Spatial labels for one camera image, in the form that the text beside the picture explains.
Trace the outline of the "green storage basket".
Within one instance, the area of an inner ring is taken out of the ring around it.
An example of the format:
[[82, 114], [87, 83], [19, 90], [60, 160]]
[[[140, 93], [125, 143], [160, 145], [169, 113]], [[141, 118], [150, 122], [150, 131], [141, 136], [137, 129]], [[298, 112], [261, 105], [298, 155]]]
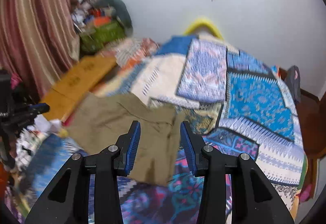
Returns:
[[94, 54], [108, 43], [126, 37], [123, 27], [118, 21], [113, 21], [100, 27], [93, 27], [79, 34], [81, 50], [87, 54]]

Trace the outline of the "olive khaki shorts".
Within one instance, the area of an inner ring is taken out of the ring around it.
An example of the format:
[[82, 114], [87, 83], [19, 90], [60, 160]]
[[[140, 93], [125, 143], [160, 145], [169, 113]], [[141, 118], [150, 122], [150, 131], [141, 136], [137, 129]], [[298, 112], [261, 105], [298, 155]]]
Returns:
[[149, 108], [127, 93], [111, 97], [89, 94], [75, 110], [67, 133], [89, 155], [117, 144], [122, 174], [142, 183], [166, 186], [174, 174], [185, 115], [166, 104]]

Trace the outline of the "blue patchwork bed sheet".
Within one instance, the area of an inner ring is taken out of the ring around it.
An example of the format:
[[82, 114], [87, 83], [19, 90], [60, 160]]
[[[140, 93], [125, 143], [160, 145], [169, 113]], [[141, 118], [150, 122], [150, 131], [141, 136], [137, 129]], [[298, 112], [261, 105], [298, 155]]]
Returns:
[[289, 88], [248, 53], [210, 36], [173, 37], [141, 51], [128, 39], [114, 55], [120, 71], [77, 106], [67, 135], [42, 139], [18, 179], [31, 209], [67, 159], [115, 143], [133, 120], [141, 138], [130, 175], [118, 178], [124, 223], [195, 223], [204, 179], [187, 167], [180, 124], [227, 155], [248, 153], [295, 215], [305, 154]]

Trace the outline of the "striped red curtain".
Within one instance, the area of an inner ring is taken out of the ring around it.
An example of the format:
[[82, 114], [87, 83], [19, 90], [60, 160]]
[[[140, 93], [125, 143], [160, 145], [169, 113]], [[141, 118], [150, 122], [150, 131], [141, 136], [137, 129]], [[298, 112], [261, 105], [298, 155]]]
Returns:
[[1, 67], [39, 101], [79, 59], [78, 0], [1, 0]]

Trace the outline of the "grey backpack on floor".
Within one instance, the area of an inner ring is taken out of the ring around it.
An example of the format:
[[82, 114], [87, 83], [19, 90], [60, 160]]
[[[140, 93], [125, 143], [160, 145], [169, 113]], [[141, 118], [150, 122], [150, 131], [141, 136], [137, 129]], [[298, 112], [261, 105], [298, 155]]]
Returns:
[[289, 88], [290, 94], [295, 102], [295, 104], [301, 102], [301, 77], [298, 66], [293, 65], [287, 70], [287, 76], [285, 78], [285, 83]]

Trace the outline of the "pink slipper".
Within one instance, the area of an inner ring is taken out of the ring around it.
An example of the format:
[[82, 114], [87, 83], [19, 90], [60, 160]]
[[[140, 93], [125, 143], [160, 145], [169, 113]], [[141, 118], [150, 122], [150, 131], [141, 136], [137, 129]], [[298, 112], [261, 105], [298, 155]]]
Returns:
[[301, 190], [301, 193], [299, 195], [300, 203], [306, 202], [310, 199], [311, 189], [312, 189], [312, 184], [310, 183]]

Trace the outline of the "grey plush toy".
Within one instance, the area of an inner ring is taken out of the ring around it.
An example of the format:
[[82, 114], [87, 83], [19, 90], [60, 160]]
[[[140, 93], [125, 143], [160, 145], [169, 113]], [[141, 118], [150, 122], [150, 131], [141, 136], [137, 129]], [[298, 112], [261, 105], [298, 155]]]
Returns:
[[113, 17], [123, 26], [127, 37], [133, 35], [131, 17], [122, 0], [96, 0], [93, 5], [95, 8], [114, 8]]

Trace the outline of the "yellow foam headboard arc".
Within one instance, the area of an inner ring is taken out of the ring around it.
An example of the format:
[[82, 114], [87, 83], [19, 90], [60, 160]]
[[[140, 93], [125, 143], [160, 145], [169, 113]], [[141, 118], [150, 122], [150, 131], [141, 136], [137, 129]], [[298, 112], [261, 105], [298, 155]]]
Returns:
[[199, 32], [200, 30], [206, 30], [212, 36], [221, 40], [224, 39], [217, 26], [206, 17], [200, 17], [198, 19], [195, 19], [183, 32], [183, 35], [188, 36], [196, 32]]

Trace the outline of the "wooden lap table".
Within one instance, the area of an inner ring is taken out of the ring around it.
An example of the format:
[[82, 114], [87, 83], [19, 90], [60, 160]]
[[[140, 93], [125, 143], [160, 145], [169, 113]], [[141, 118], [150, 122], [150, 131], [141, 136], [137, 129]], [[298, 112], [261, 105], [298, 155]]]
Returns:
[[115, 57], [83, 57], [55, 83], [41, 102], [50, 106], [47, 120], [66, 121], [74, 109], [99, 81], [116, 66]]

